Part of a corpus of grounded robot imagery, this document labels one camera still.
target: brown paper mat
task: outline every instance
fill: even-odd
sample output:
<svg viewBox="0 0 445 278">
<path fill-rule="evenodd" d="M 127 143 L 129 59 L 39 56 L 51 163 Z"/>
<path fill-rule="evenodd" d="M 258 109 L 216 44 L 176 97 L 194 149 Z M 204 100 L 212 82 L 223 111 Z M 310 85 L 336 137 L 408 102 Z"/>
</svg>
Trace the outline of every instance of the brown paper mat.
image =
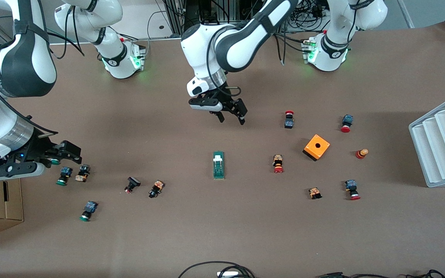
<svg viewBox="0 0 445 278">
<path fill-rule="evenodd" d="M 127 80 L 113 79 L 94 48 L 83 47 L 85 58 L 69 49 L 56 62 L 49 95 L 12 102 L 58 130 L 54 141 L 82 147 L 92 175 L 62 188 L 56 167 L 22 181 L 25 223 L 0 233 L 0 273 L 166 278 L 230 260 L 262 278 L 445 274 L 445 188 L 425 187 L 408 133 L 445 101 L 445 24 L 360 32 L 332 73 L 304 65 L 291 49 L 282 67 L 270 39 L 248 69 L 228 76 L 243 90 L 244 126 L 189 108 L 193 72 L 179 41 L 153 42 L 146 71 Z M 289 109 L 295 127 L 285 130 Z M 349 134 L 339 131 L 345 114 L 355 117 Z M 301 152 L 314 134 L 331 144 L 317 162 Z M 361 148 L 370 151 L 365 160 L 354 157 Z M 226 156 L 224 181 L 212 179 L 215 150 Z M 277 153 L 279 175 L 271 166 Z M 130 195 L 122 191 L 128 176 L 142 182 Z M 350 178 L 359 201 L 344 191 Z M 149 199 L 156 179 L 166 187 Z M 315 186 L 323 198 L 309 200 Z M 99 208 L 83 223 L 88 200 Z"/>
</svg>

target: black cable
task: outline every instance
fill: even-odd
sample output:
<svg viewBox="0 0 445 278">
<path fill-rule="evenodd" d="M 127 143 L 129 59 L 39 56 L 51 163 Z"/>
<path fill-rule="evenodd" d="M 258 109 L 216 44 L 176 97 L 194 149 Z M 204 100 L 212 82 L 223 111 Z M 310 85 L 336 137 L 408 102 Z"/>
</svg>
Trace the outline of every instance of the black cable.
<svg viewBox="0 0 445 278">
<path fill-rule="evenodd" d="M 209 45 L 207 46 L 207 55 L 205 56 L 205 62 L 206 62 L 206 65 L 207 65 L 207 73 L 209 74 L 209 77 L 211 78 L 211 81 L 212 81 L 212 83 L 214 84 L 214 86 L 216 86 L 216 88 L 217 88 L 221 93 L 223 93 L 223 94 L 225 94 L 225 95 L 227 95 L 227 96 L 229 96 L 229 97 L 238 97 L 238 96 L 241 94 L 241 88 L 240 88 L 240 87 L 237 87 L 238 90 L 239 90 L 239 92 L 236 93 L 236 94 L 234 94 L 234 95 L 232 95 L 232 94 L 230 94 L 230 93 L 226 93 L 226 92 L 223 91 L 221 88 L 219 88 L 219 86 L 216 84 L 216 81 L 214 81 L 214 78 L 212 78 L 211 70 L 210 70 L 210 68 L 209 68 L 209 51 L 210 51 L 210 49 L 211 49 L 212 40 L 214 39 L 214 37 L 216 37 L 216 35 L 217 35 L 217 32 L 215 32 L 215 33 L 212 35 L 211 39 L 209 40 Z"/>
<path fill-rule="evenodd" d="M 76 45 L 78 45 L 78 48 L 80 49 L 80 53 L 85 56 L 82 52 L 82 47 L 80 46 L 80 42 L 78 41 L 78 33 L 76 33 L 76 22 L 75 22 L 75 6 L 73 6 L 73 29 L 75 30 L 75 39 L 76 39 Z"/>
<path fill-rule="evenodd" d="M 68 31 L 68 16 L 71 13 L 71 9 L 68 9 L 68 11 L 66 12 L 66 19 L 65 19 L 65 38 L 68 38 L 67 36 L 67 31 Z M 66 43 L 67 43 L 67 39 L 65 39 L 65 48 L 63 50 L 63 54 L 60 57 L 56 57 L 56 59 L 63 59 L 63 57 L 66 54 Z"/>
<path fill-rule="evenodd" d="M 357 275 L 353 275 L 352 276 L 352 278 L 360 278 L 360 277 L 389 278 L 389 277 L 382 276 L 382 275 L 377 275 L 377 274 L 357 274 Z"/>
<path fill-rule="evenodd" d="M 285 37 L 283 34 L 281 34 L 281 33 L 275 33 L 274 35 L 278 35 L 279 37 Z M 299 42 L 299 43 L 302 43 L 303 41 L 302 40 L 300 40 L 300 39 L 295 39 L 295 38 L 293 38 L 293 37 L 288 37 L 288 36 L 286 36 L 286 39 L 289 39 L 290 41 L 293 41 L 293 42 Z"/>
<path fill-rule="evenodd" d="M 355 14 L 354 14 L 354 16 L 353 16 L 353 23 L 351 24 L 351 29 L 350 29 L 350 31 L 348 32 L 348 44 L 351 42 L 351 39 L 350 39 L 351 31 L 353 31 L 353 28 L 355 27 L 355 21 L 357 20 L 357 10 L 358 10 L 358 9 L 355 10 Z"/>
<path fill-rule="evenodd" d="M 85 54 L 83 54 L 83 52 L 82 52 L 82 50 L 80 50 L 78 47 L 76 47 L 76 44 L 74 44 L 69 38 L 67 38 L 67 37 L 63 37 L 62 35 L 60 35 L 60 34 L 54 34 L 54 33 L 49 33 L 48 32 L 48 35 L 50 35 L 50 36 L 53 36 L 53 37 L 58 37 L 58 38 L 60 38 L 60 39 L 64 39 L 65 41 L 67 41 L 67 42 L 69 42 L 71 45 L 73 45 L 83 56 L 85 56 Z"/>
<path fill-rule="evenodd" d="M 279 57 L 279 62 L 281 61 L 281 50 L 279 49 L 279 40 L 277 39 L 276 34 L 274 34 L 274 38 L 276 39 L 277 44 L 277 56 Z"/>
<path fill-rule="evenodd" d="M 242 274 L 237 275 L 237 276 L 233 276 L 233 277 L 242 277 L 242 278 L 255 278 L 255 275 L 252 273 L 252 271 L 244 266 L 240 266 L 239 264 L 235 264 L 232 262 L 225 262 L 225 261 L 208 261 L 208 262 L 202 262 L 202 263 L 198 263 L 198 264 L 193 264 L 189 267 L 187 267 L 181 274 L 180 276 L 178 276 L 178 278 L 181 278 L 187 271 L 189 271 L 190 269 L 194 268 L 194 267 L 198 267 L 201 266 L 203 264 L 230 264 L 231 266 L 224 268 L 221 273 L 219 273 L 218 278 L 221 278 L 224 274 L 225 271 L 229 270 L 229 269 L 236 269 L 238 271 L 240 271 Z"/>
<path fill-rule="evenodd" d="M 250 8 L 250 11 L 247 14 L 247 17 L 245 17 L 245 20 L 248 19 L 248 17 L 252 14 L 253 9 L 255 9 L 255 5 L 259 2 L 260 0 L 255 0 L 255 4 Z"/>
<path fill-rule="evenodd" d="M 126 37 L 127 39 L 133 39 L 134 41 L 139 41 L 139 39 L 137 39 L 136 37 L 132 37 L 132 36 L 129 36 L 129 35 L 125 35 L 125 34 L 122 34 L 122 33 L 119 33 L 119 35 L 120 35 L 120 36 L 123 36 L 123 37 Z"/>
<path fill-rule="evenodd" d="M 286 45 L 289 46 L 289 47 L 291 47 L 292 49 L 294 49 L 294 50 L 296 50 L 296 51 L 299 51 L 299 52 L 301 52 L 301 53 L 304 53 L 303 50 L 301 50 L 301 49 L 297 49 L 296 47 L 294 47 L 294 46 L 292 46 L 291 44 L 289 44 L 289 42 L 286 42 Z"/>
<path fill-rule="evenodd" d="M 329 21 L 327 21 L 327 22 L 324 24 L 324 26 L 322 26 L 322 29 L 320 29 L 320 32 L 322 32 L 322 31 L 324 30 L 325 26 L 327 26 L 327 24 L 329 24 L 329 22 L 331 22 L 330 19 L 329 19 Z"/>
<path fill-rule="evenodd" d="M 283 30 L 284 32 L 284 46 L 283 46 L 283 60 L 282 60 L 282 65 L 284 66 L 284 59 L 286 59 L 286 27 Z"/>
<path fill-rule="evenodd" d="M 22 118 L 23 120 L 25 120 L 27 123 L 30 123 L 31 125 L 33 125 L 36 128 L 39 128 L 42 131 L 45 132 L 49 132 L 52 133 L 53 135 L 58 134 L 58 132 L 56 131 L 52 131 L 52 130 L 48 130 L 47 128 L 43 128 L 40 125 L 37 125 L 36 123 L 32 122 L 29 118 L 23 116 L 20 112 L 18 112 L 16 109 L 13 108 L 13 106 L 11 106 L 1 95 L 0 95 L 0 100 L 11 110 L 13 111 L 18 117 Z"/>
<path fill-rule="evenodd" d="M 150 24 L 150 20 L 152 19 L 152 16 L 154 15 L 154 14 L 158 14 L 158 13 L 160 13 L 160 12 L 166 12 L 165 10 L 159 10 L 159 11 L 155 11 L 155 12 L 153 12 L 151 15 L 150 15 L 150 17 L 149 17 L 149 20 L 147 21 L 147 37 L 150 39 L 150 35 L 149 35 L 149 24 Z"/>
<path fill-rule="evenodd" d="M 221 7 L 221 5 L 219 5 L 219 3 L 217 3 L 215 0 L 211 0 L 211 1 L 214 4 L 216 4 L 216 6 L 219 7 L 224 12 L 224 14 L 226 14 L 226 16 L 228 17 L 228 23 L 229 23 L 229 14 L 226 12 L 226 10 L 223 7 Z"/>
</svg>

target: wire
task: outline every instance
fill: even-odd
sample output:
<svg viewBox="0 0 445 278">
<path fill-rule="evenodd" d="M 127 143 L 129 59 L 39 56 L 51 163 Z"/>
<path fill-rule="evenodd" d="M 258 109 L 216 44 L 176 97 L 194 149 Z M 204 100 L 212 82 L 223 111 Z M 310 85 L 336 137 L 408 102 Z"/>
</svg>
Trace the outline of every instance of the wire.
<svg viewBox="0 0 445 278">
<path fill-rule="evenodd" d="M 80 49 L 80 53 L 85 56 L 82 52 L 82 47 L 80 46 L 80 42 L 78 40 L 78 33 L 76 32 L 76 22 L 75 22 L 75 6 L 73 6 L 73 29 L 75 30 L 75 38 L 76 38 L 76 45 L 78 45 L 78 48 Z"/>
<path fill-rule="evenodd" d="M 83 54 L 83 52 L 76 46 L 76 44 L 74 44 L 69 38 L 67 37 L 63 37 L 60 34 L 53 34 L 53 33 L 49 33 L 48 35 L 53 36 L 53 37 L 58 37 L 60 39 L 64 39 L 65 41 L 69 42 L 71 45 L 73 45 L 83 56 L 85 56 L 85 54 Z"/>
<path fill-rule="evenodd" d="M 350 39 L 351 31 L 353 31 L 353 28 L 355 27 L 355 21 L 357 20 L 357 10 L 358 9 L 355 10 L 355 15 L 353 16 L 353 23 L 351 24 L 351 29 L 348 32 L 348 44 L 351 42 L 351 39 Z"/>
<path fill-rule="evenodd" d="M 288 37 L 288 36 L 285 36 L 285 35 L 283 35 L 281 33 L 275 33 L 274 35 L 278 35 L 279 37 L 286 37 L 286 39 L 289 39 L 290 41 L 293 41 L 293 42 L 300 42 L 300 43 L 303 42 L 302 40 L 295 39 L 293 37 Z"/>
<path fill-rule="evenodd" d="M 286 45 L 289 46 L 289 47 L 291 47 L 292 49 L 294 49 L 294 50 L 296 50 L 296 51 L 299 51 L 299 52 L 301 52 L 301 53 L 304 53 L 303 50 L 301 50 L 301 49 L 297 49 L 296 47 L 294 47 L 294 46 L 292 46 L 291 44 L 289 44 L 289 42 L 286 42 Z"/>
<path fill-rule="evenodd" d="M 329 24 L 329 22 L 331 22 L 331 20 L 329 19 L 329 21 L 327 21 L 324 26 L 322 26 L 322 29 L 320 29 L 320 32 L 322 32 L 325 29 L 325 26 L 327 26 L 327 24 Z"/>
<path fill-rule="evenodd" d="M 203 262 L 203 263 L 198 263 L 198 264 L 193 264 L 189 267 L 187 267 L 181 274 L 180 276 L 178 276 L 178 278 L 181 278 L 187 271 L 189 271 L 190 269 L 194 268 L 194 267 L 198 267 L 204 264 L 230 264 L 229 267 L 224 268 L 223 270 L 221 270 L 221 272 L 219 273 L 219 275 L 217 276 L 217 278 L 222 278 L 222 276 L 224 275 L 225 271 L 228 271 L 229 269 L 235 269 L 239 272 L 241 272 L 241 274 L 238 274 L 237 276 L 233 276 L 233 277 L 241 277 L 241 278 L 255 278 L 254 273 L 252 273 L 252 271 L 244 266 L 240 266 L 239 264 L 235 264 L 232 262 L 225 262 L 225 261 L 208 261 L 208 262 Z"/>
<path fill-rule="evenodd" d="M 31 125 L 33 125 L 36 128 L 39 128 L 42 131 L 45 132 L 49 132 L 52 133 L 53 135 L 58 134 L 58 132 L 56 131 L 52 131 L 52 130 L 48 130 L 47 128 L 43 128 L 40 125 L 37 125 L 36 123 L 32 122 L 29 118 L 23 116 L 20 112 L 18 112 L 15 108 L 13 108 L 13 106 L 11 106 L 1 95 L 0 95 L 0 100 L 11 110 L 13 111 L 18 117 L 22 118 L 23 120 L 25 120 L 27 123 L 30 123 Z"/>
<path fill-rule="evenodd" d="M 216 86 L 216 88 L 223 94 L 229 96 L 229 97 L 238 97 L 241 94 L 241 88 L 237 87 L 239 89 L 239 92 L 232 95 L 230 93 L 226 93 L 225 91 L 223 91 L 221 88 L 219 88 L 219 86 L 216 84 L 216 81 L 214 81 L 214 78 L 212 78 L 212 74 L 211 74 L 211 70 L 209 68 L 209 51 L 211 49 L 211 45 L 212 45 L 212 40 L 214 39 L 214 37 L 216 37 L 217 32 L 215 32 L 211 39 L 209 40 L 209 45 L 207 46 L 207 55 L 205 56 L 205 64 L 207 66 L 207 73 L 209 74 L 209 77 L 211 78 L 212 83 L 214 84 L 214 86 Z"/>
<path fill-rule="evenodd" d="M 245 20 L 248 19 L 248 17 L 252 14 L 253 9 L 255 9 L 255 5 L 259 2 L 260 0 L 255 0 L 255 4 L 250 8 L 250 11 L 247 14 L 247 17 L 245 17 Z"/>
<path fill-rule="evenodd" d="M 157 7 L 159 8 L 159 11 L 162 12 L 161 6 L 159 5 L 159 3 L 157 3 L 157 0 L 155 0 L 155 1 L 156 1 L 156 4 L 157 4 Z M 170 6 L 166 3 L 166 0 L 162 0 L 162 1 L 164 2 L 164 5 L 166 5 L 166 7 L 170 7 Z M 162 14 L 162 17 L 164 17 L 164 20 L 165 20 L 166 23 L 168 24 L 169 29 L 171 30 L 171 33 L 175 33 L 175 32 L 173 31 L 173 28 L 171 28 L 171 25 L 169 24 L 168 19 L 166 19 L 166 16 L 164 16 L 164 14 Z"/>
<path fill-rule="evenodd" d="M 65 19 L 65 38 L 67 38 L 67 33 L 68 33 L 68 16 L 70 15 L 70 13 L 71 13 L 71 8 L 68 9 L 68 11 L 66 12 L 66 19 Z M 65 39 L 65 48 L 64 48 L 64 50 L 63 50 L 63 54 L 62 54 L 60 57 L 56 56 L 56 55 L 53 53 L 53 55 L 56 57 L 56 59 L 61 60 L 61 59 L 63 59 L 63 57 L 65 56 L 65 54 L 66 54 L 66 43 L 67 43 L 67 40 Z"/>
<path fill-rule="evenodd" d="M 279 50 L 279 40 L 277 39 L 276 34 L 274 34 L 274 38 L 276 39 L 276 44 L 277 44 L 277 56 L 279 57 L 279 62 L 281 62 L 281 50 Z"/>
<path fill-rule="evenodd" d="M 223 7 L 221 7 L 221 5 L 219 5 L 219 3 L 217 3 L 215 0 L 211 0 L 211 1 L 212 1 L 212 3 L 216 4 L 216 6 L 219 7 L 224 12 L 224 14 L 226 14 L 226 16 L 228 17 L 228 23 L 229 23 L 229 14 L 226 12 L 226 10 Z"/>
<path fill-rule="evenodd" d="M 149 17 L 149 21 L 147 21 L 147 37 L 149 38 L 149 39 L 151 39 L 150 38 L 150 35 L 149 35 L 149 25 L 150 25 L 150 20 L 152 19 L 152 16 L 154 15 L 154 14 L 158 14 L 158 13 L 160 13 L 160 12 L 166 12 L 165 10 L 160 10 L 160 11 L 155 11 L 155 12 L 153 12 L 151 15 L 150 15 L 150 17 Z"/>
<path fill-rule="evenodd" d="M 0 16 L 0 18 L 7 18 L 7 17 L 13 17 L 12 15 L 4 15 L 4 16 Z"/>
</svg>

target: electrical component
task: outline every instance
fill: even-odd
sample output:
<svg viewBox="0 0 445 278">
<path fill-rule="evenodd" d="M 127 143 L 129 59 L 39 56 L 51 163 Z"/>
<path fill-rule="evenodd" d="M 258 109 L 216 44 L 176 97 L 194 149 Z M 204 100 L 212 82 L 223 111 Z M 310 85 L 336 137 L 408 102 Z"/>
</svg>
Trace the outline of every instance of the electrical component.
<svg viewBox="0 0 445 278">
<path fill-rule="evenodd" d="M 140 186 L 140 182 L 132 176 L 128 178 L 128 181 L 129 181 L 129 184 L 127 187 L 125 187 L 125 192 L 127 192 L 127 194 L 130 194 L 133 192 L 134 188 L 136 188 L 137 186 Z"/>
<path fill-rule="evenodd" d="M 329 146 L 329 142 L 315 134 L 305 148 L 303 148 L 303 153 L 312 160 L 317 161 L 324 155 Z"/>
</svg>

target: small electronic part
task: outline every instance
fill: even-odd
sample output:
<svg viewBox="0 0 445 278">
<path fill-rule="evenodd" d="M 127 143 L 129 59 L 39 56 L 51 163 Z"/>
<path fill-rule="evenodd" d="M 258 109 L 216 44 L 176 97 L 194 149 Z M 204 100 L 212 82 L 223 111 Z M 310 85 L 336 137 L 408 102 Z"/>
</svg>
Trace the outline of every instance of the small electronic part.
<svg viewBox="0 0 445 278">
<path fill-rule="evenodd" d="M 364 159 L 365 156 L 367 155 L 367 153 L 369 153 L 369 150 L 367 150 L 367 149 L 361 149 L 361 150 L 359 150 L 359 151 L 357 151 L 357 152 L 355 153 L 355 156 L 356 156 L 358 159 Z"/>
<path fill-rule="evenodd" d="M 274 166 L 274 173 L 282 173 L 283 170 L 283 156 L 280 154 L 274 155 L 274 161 L 272 162 L 272 165 Z"/>
<path fill-rule="evenodd" d="M 56 182 L 57 185 L 60 186 L 66 186 L 66 183 L 68 182 L 68 178 L 71 177 L 71 174 L 73 172 L 73 169 L 70 167 L 63 167 L 61 169 L 60 177 L 58 178 L 58 181 Z"/>
<path fill-rule="evenodd" d="M 80 166 L 80 171 L 78 172 L 78 175 L 75 176 L 75 180 L 85 183 L 87 181 L 89 174 L 90 174 L 90 165 L 83 164 Z"/>
<path fill-rule="evenodd" d="M 355 180 L 347 180 L 345 181 L 346 191 L 350 192 L 351 200 L 360 199 L 360 195 L 357 192 L 357 182 Z"/>
<path fill-rule="evenodd" d="M 94 201 L 88 201 L 87 204 L 85 205 L 85 208 L 83 208 L 85 211 L 80 216 L 80 220 L 88 222 L 88 220 L 92 216 L 92 213 L 94 213 L 95 210 L 97 209 L 97 205 L 98 204 Z"/>
<path fill-rule="evenodd" d="M 164 183 L 162 181 L 157 180 L 149 192 L 149 198 L 157 197 L 157 195 L 161 194 L 163 188 L 164 188 Z"/>
<path fill-rule="evenodd" d="M 293 125 L 295 125 L 295 120 L 293 119 L 293 115 L 295 113 L 291 110 L 286 111 L 286 118 L 284 119 L 284 128 L 292 129 Z"/>
<path fill-rule="evenodd" d="M 215 151 L 212 156 L 214 163 L 214 180 L 224 179 L 224 153 L 222 151 Z"/>
<path fill-rule="evenodd" d="M 351 125 L 353 125 L 353 116 L 346 114 L 343 117 L 343 126 L 341 127 L 341 132 L 350 132 Z"/>
<path fill-rule="evenodd" d="M 59 164 L 61 164 L 60 160 L 57 159 L 57 158 L 51 158 L 50 160 L 51 160 L 51 164 L 52 165 L 59 165 Z"/>
<path fill-rule="evenodd" d="M 305 146 L 305 148 L 303 148 L 303 153 L 310 157 L 312 160 L 317 161 L 324 155 L 329 146 L 329 142 L 324 140 L 319 135 L 315 134 L 310 142 Z"/>
<path fill-rule="evenodd" d="M 127 194 L 130 194 L 133 192 L 133 188 L 140 186 L 140 182 L 132 176 L 128 178 L 128 181 L 129 181 L 129 185 L 127 187 L 125 187 L 125 192 L 127 192 Z"/>
<path fill-rule="evenodd" d="M 310 197 L 312 199 L 320 199 L 320 198 L 322 198 L 322 195 L 320 194 L 320 191 L 318 190 L 318 188 L 311 188 L 311 189 L 309 189 L 309 194 L 310 194 Z"/>
</svg>

